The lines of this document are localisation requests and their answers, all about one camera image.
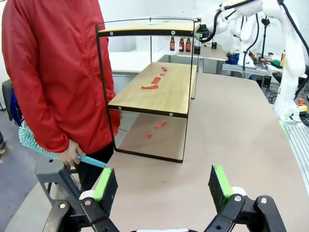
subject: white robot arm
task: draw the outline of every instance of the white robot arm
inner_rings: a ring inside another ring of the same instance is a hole
[[[207,38],[202,38],[202,42],[210,41],[217,33],[217,19],[220,13],[233,8],[243,16],[250,17],[258,12],[264,12],[267,17],[280,21],[285,40],[286,58],[279,93],[274,104],[274,111],[275,115],[284,122],[299,121],[299,110],[294,102],[294,98],[298,86],[298,77],[305,72],[305,60],[302,41],[288,17],[283,4],[281,5],[278,0],[231,0],[224,2],[217,7],[213,28],[209,28],[210,35]],[[291,16],[295,22],[295,26],[299,27],[295,14],[291,13]],[[248,28],[251,27],[250,30],[253,30],[254,20],[252,20],[252,25],[250,22],[247,24]]]

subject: red jacket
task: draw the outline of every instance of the red jacket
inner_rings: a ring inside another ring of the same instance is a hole
[[[2,18],[6,71],[37,143],[63,152],[69,140],[89,154],[112,141],[95,25],[98,0],[9,0]],[[114,96],[108,39],[101,39],[108,101]],[[118,132],[120,113],[112,112]]]

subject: screw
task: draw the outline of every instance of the screw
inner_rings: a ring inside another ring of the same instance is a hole
[[[266,199],[266,198],[262,198],[262,199],[261,199],[261,203],[262,203],[262,204],[266,204],[266,203],[267,203],[267,199]]]
[[[235,200],[236,202],[240,202],[240,201],[241,201],[241,197],[240,197],[240,196],[236,196],[236,197],[234,198],[234,200]]]
[[[91,204],[91,201],[87,200],[85,201],[85,205],[90,205]]]

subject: red paper scrap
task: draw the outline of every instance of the red paper scrap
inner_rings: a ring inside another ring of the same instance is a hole
[[[151,82],[151,84],[158,84],[159,81],[161,80],[161,77],[155,77],[154,80]]]
[[[167,121],[158,122],[158,123],[154,126],[154,128],[159,129],[159,128],[162,127],[165,123],[167,123]]]
[[[154,86],[142,86],[141,88],[156,89],[156,88],[159,88],[159,86],[158,86],[158,85],[154,85]]]

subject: black pants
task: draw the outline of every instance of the black pants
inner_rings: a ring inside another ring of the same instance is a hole
[[[107,163],[112,157],[113,153],[114,149],[112,143],[110,143],[101,150],[87,156]],[[75,168],[81,181],[82,191],[90,190],[103,171],[103,168],[99,168],[84,162],[80,162],[80,164],[76,165]]]

